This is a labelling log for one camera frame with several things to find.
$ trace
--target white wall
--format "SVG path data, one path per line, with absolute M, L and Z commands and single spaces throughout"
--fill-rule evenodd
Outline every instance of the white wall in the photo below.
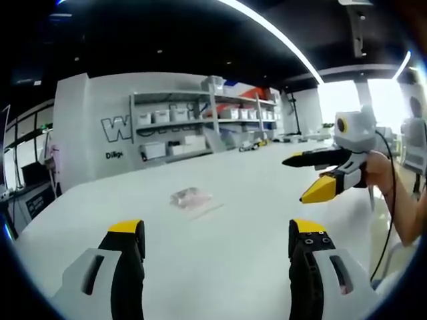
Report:
M 303 135 L 316 131 L 322 125 L 322 112 L 320 111 L 320 101 L 317 89 L 308 89 L 294 93 L 296 109 L 300 121 L 300 129 Z M 286 133 L 297 131 L 295 113 L 291 113 L 291 106 L 284 100 L 286 105 L 284 111 L 284 129 Z
M 92 122 L 85 103 L 89 78 L 86 74 L 58 82 L 53 108 L 55 143 L 59 149 L 62 190 L 90 181 L 88 125 Z
M 63 191 L 80 183 L 126 173 L 143 166 L 138 146 L 149 141 L 171 141 L 193 131 L 172 132 L 151 137 L 130 139 L 129 96 L 133 92 L 164 90 L 201 90 L 203 75 L 180 73 L 129 73 L 89 79 L 86 74 L 58 82 L 53 120 L 55 143 L 61 158 L 61 188 Z M 229 88 L 231 95 L 241 95 L 248 85 Z M 156 105 L 156 109 L 169 105 Z M 142 112 L 152 107 L 141 107 Z M 121 135 L 109 141 L 102 120 L 117 121 Z M 122 152 L 123 157 L 107 159 L 109 152 Z

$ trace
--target white chair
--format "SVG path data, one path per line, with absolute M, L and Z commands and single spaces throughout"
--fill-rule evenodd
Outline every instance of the white chair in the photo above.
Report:
M 404 168 L 426 176 L 427 172 L 427 125 L 421 118 L 405 120 L 402 126 Z

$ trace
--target bright window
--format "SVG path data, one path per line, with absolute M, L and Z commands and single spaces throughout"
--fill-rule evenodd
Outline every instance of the bright window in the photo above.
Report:
M 34 152 L 34 140 L 26 141 L 21 143 L 17 147 L 18 152 L 18 172 L 21 184 L 24 184 L 24 176 L 22 174 L 22 167 L 34 163 L 35 152 Z
M 400 132 L 400 126 L 410 114 L 404 106 L 399 83 L 391 79 L 369 79 L 368 86 L 377 125 Z
M 15 190 L 17 184 L 17 177 L 15 171 L 15 162 L 14 162 L 15 150 L 9 150 L 4 154 L 4 162 L 5 162 L 5 178 L 6 178 L 6 186 L 8 189 Z
M 318 86 L 322 123 L 334 123 L 337 112 L 359 111 L 358 90 L 354 81 L 329 82 Z

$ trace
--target window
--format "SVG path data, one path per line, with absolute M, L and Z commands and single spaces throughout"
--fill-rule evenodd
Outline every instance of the window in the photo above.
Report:
M 21 184 L 24 184 L 22 167 L 35 162 L 34 139 L 21 143 L 17 147 L 18 151 L 18 172 Z
M 359 111 L 358 90 L 354 81 L 330 82 L 318 86 L 323 123 L 334 123 L 337 112 Z
M 17 184 L 17 177 L 15 173 L 15 163 L 14 163 L 14 154 L 15 150 L 9 150 L 5 153 L 3 158 L 5 162 L 5 179 L 6 179 L 6 187 L 8 189 L 15 190 Z
M 35 124 L 35 114 L 37 114 L 37 123 Z M 51 124 L 53 122 L 53 107 L 35 111 L 27 118 L 20 116 L 17 120 L 17 125 L 11 126 L 5 133 L 5 143 L 3 147 L 10 146 L 15 142 L 15 130 L 17 130 L 18 139 L 28 133 L 36 133 L 42 125 Z M 17 146 L 17 166 L 19 180 L 24 184 L 22 167 L 39 160 L 39 156 L 44 148 L 46 133 L 35 138 L 37 146 L 34 144 L 34 139 L 22 142 Z M 7 150 L 4 153 L 4 168 L 5 180 L 8 189 L 16 189 L 19 181 L 15 170 L 15 148 Z
M 404 106 L 399 83 L 391 79 L 369 79 L 368 86 L 378 126 L 400 132 L 400 126 L 410 114 Z

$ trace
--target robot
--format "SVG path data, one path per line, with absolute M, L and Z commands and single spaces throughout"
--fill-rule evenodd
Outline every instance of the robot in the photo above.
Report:
M 143 320 L 144 259 L 144 222 L 111 226 L 97 249 L 66 268 L 54 306 L 66 319 Z
M 376 120 L 371 107 L 336 114 L 335 145 L 331 148 L 296 153 L 283 161 L 291 167 L 314 166 L 324 173 L 302 196 L 302 203 L 332 200 L 352 187 L 365 188 L 364 172 L 369 151 L 377 146 Z
M 352 187 L 366 187 L 366 160 L 377 140 L 372 108 L 337 113 L 335 145 L 296 153 L 283 161 L 292 167 L 314 166 L 324 173 L 302 196 L 302 203 L 333 199 Z M 365 319 L 380 298 L 360 264 L 343 249 L 335 248 L 317 223 L 294 219 L 289 226 L 292 308 L 290 319 Z

